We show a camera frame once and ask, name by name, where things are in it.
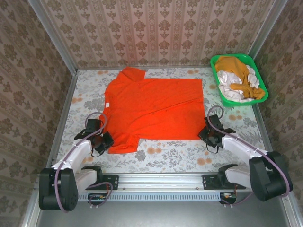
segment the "laundry basket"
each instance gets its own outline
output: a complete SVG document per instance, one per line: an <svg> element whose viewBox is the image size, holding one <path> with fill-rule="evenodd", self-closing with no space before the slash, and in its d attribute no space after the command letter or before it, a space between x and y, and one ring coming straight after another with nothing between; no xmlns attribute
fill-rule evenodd
<svg viewBox="0 0 303 227"><path fill-rule="evenodd" d="M258 80L260 81L260 88L262 88L264 91L265 91L265 95L262 99L260 100L253 100L251 102L245 102L245 103L238 103L238 102L234 102L234 101L229 101L227 100L223 94L221 93L220 89L219 89L219 93L220 93L220 97L222 99L222 103L224 106L228 106L228 107L231 107L231 106L241 106L241 105L253 105L253 104L256 104L256 103L262 103L264 102L267 98L268 98L268 92L267 92L267 89L264 85L264 82L259 74L259 71L253 61L253 59L251 57L249 57L247 54L244 54L244 53L231 53L231 54L219 54L219 55L215 55L214 57L211 58L210 60L210 64L212 66L212 69L213 69L213 72L214 72L214 78L216 80L216 83L217 85L220 84L219 82L219 79L218 79L218 76L217 76L217 72L214 68L214 65L215 63L217 62L218 58L220 56L234 56L236 58L238 58L241 62L243 62L244 64L246 65L249 65L251 68L253 68L256 72L256 77L258 78Z"/></svg>

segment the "orange t-shirt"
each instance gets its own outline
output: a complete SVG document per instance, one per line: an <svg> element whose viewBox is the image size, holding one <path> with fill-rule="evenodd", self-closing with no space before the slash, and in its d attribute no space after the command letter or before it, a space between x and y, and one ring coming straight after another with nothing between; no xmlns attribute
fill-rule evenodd
<svg viewBox="0 0 303 227"><path fill-rule="evenodd" d="M114 140L110 154L136 152L140 138L198 140L205 126L201 79L144 75L143 70L125 68L105 91L104 132Z"/></svg>

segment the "damask wallpaper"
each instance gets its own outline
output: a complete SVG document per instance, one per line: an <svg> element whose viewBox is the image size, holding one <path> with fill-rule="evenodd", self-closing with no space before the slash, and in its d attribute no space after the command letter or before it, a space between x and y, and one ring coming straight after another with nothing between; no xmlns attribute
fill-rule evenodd
<svg viewBox="0 0 303 227"><path fill-rule="evenodd" d="M26 0L0 0L0 226L18 226L71 74Z"/></svg>
<svg viewBox="0 0 303 227"><path fill-rule="evenodd" d="M79 69L209 65L247 53L273 0L42 0Z"/></svg>
<svg viewBox="0 0 303 227"><path fill-rule="evenodd" d="M268 89L260 104L273 148L289 164L303 210L303 1L289 0L256 57Z"/></svg>

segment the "floral tablecloth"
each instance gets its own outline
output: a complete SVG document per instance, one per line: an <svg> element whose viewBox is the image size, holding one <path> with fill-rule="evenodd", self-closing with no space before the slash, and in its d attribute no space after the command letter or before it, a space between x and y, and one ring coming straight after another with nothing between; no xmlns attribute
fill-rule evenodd
<svg viewBox="0 0 303 227"><path fill-rule="evenodd" d="M86 116L91 112L103 111L104 92L119 71L78 71L77 86L57 160L70 150L74 136L84 129ZM202 79L205 115L211 106L223 106L211 68L148 69L145 77ZM264 149L251 106L224 107L221 122L225 128L234 129L246 141ZM242 161L224 149L219 149L218 154L208 152L205 143L201 140L141 139L137 152L123 155L104 153L97 158L87 157L83 163L101 166L104 173L177 173L216 172L221 166L231 163L241 164Z"/></svg>

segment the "cable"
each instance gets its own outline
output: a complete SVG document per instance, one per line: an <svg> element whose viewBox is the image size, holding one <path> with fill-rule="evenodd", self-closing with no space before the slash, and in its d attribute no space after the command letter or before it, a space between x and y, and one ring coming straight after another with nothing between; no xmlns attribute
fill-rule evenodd
<svg viewBox="0 0 303 227"><path fill-rule="evenodd" d="M206 144L206 149L207 149L208 152L213 153L213 154L218 154L218 152L219 152L219 147L217 147L217 151L216 151L216 152L212 152L212 151L210 151L210 150L208 149L207 144Z"/></svg>
<svg viewBox="0 0 303 227"><path fill-rule="evenodd" d="M94 153L94 149L92 150L92 153L91 153L91 155L90 156L92 156L92 157L100 157L101 155L103 155L104 154L104 152L105 151L103 151L101 154L99 154L99 155L97 155L97 156L93 156L93 153Z"/></svg>
<svg viewBox="0 0 303 227"><path fill-rule="evenodd" d="M103 114L103 113L101 113L101 112L93 112L93 113L90 113L87 117L86 117L86 119L85 119L85 122L84 122L84 125L85 125L85 128L86 128L86 126L87 126L87 121L89 120L89 117L90 116L92 116L92 115L94 115L94 114L102 114L103 116L104 116L104 118L106 118L106 116ZM105 120L105 123L103 123L103 121L101 121L102 122L102 129L104 128L104 126L106 125L106 123L107 123L107 118L106 118L106 120Z"/></svg>
<svg viewBox="0 0 303 227"><path fill-rule="evenodd" d="M264 154L262 151L260 151L259 148L257 148L257 147L255 147L255 146L249 144L248 142L246 142L245 140L243 140L243 139L240 138L240 137L236 137L235 135L226 133L226 132L224 132L224 131L222 131L222 130L216 128L216 127L211 123L211 121L210 121L210 119L209 119L209 114L210 114L210 112L211 112L213 109L215 109L215 108L217 108L217 107L219 107L219 108L222 110L222 115L221 115L221 117L223 116L224 110L223 110L223 108L222 108L221 106L219 106L219 105L214 105L212 108L210 108L209 111L208 111L208 113L207 113L207 120L208 120L210 126L212 126L216 131L218 131L218 132L220 132L220 133L222 133L222 134L224 134L224 135L228 135L228 136L230 136L230 137L232 137L232 138L238 140L238 141L241 142L242 144L246 145L247 147L249 147L249 148L255 150L255 151L258 152L260 155L262 155L270 164L272 164L273 167L280 173L280 175L282 176L283 180L285 181L285 184L286 184L286 192L285 192L285 194L282 195L282 197L286 197L286 196L289 194L289 192L290 192L289 182L288 182L287 177L286 177L285 174L283 173L283 171L280 169L280 167L278 167L278 165L277 165L276 163L274 163L269 157L267 157L266 154Z"/></svg>
<svg viewBox="0 0 303 227"><path fill-rule="evenodd" d="M88 118L90 116L92 116L93 114L97 114L97 113L99 113L99 114L101 114L101 115L104 116L104 124L101 126L101 128L99 130L91 133L90 135L84 137L78 143L76 143L76 145L67 153L67 155L65 156L65 158L62 160L62 162L60 163L60 165L59 165L59 167L58 167L58 169L56 170L56 173L55 173L55 179L54 179L55 195L56 195L58 206L59 206L60 210L62 210L64 213L68 213L68 211L64 209L64 207L62 206L61 201L60 201L60 196L59 196L59 191L58 191L58 176L59 176L59 171L62 168L62 166L64 165L65 161L68 159L68 157L76 149L76 147L78 147L87 138L89 138L89 137L91 137L91 136L93 136L93 135L95 135L95 134L97 134L99 132L102 132L102 130L104 129L105 125L107 124L107 117L105 116L104 113L101 113L101 112L93 112L90 115L88 115L88 117L85 120L85 125L87 124Z"/></svg>
<svg viewBox="0 0 303 227"><path fill-rule="evenodd" d="M104 184L110 186L110 191L109 191L109 194L107 195L107 197L103 200L103 202L100 203L99 205L97 205L98 207L102 206L102 205L108 200L108 198L110 197L110 195L111 195L112 192L113 192L113 185L111 184L111 182L102 182L102 183L98 183L98 184L95 184L95 185L91 185L91 186L89 186L89 187L87 188L87 189L89 189L89 188L94 188L94 187L98 187L98 186L101 186L101 185L104 185ZM93 196L90 196L90 198L89 198L89 204L90 204L90 207L91 207L91 208L92 208L92 207L96 207L96 206L94 206L93 204L91 204L91 199L94 198L94 197L97 197L97 196L100 196L100 195L93 195Z"/></svg>
<svg viewBox="0 0 303 227"><path fill-rule="evenodd" d="M235 190L233 190L233 194L237 197L237 185L235 185Z"/></svg>
<svg viewBox="0 0 303 227"><path fill-rule="evenodd" d="M241 200L241 201L239 201L239 202L236 202L236 203L234 203L234 204L230 204L228 201L226 201L226 200L224 200L224 199L222 199L222 198L221 198L221 201L225 202L225 203L226 203L225 205L228 205L228 206L230 206L230 207L233 207L233 206L240 205L241 203L243 203L243 202L245 202L246 200L248 200L248 198L249 198L250 196L252 196L253 193L254 193L254 192L251 192L251 193L250 193L248 196L246 196L243 200Z"/></svg>

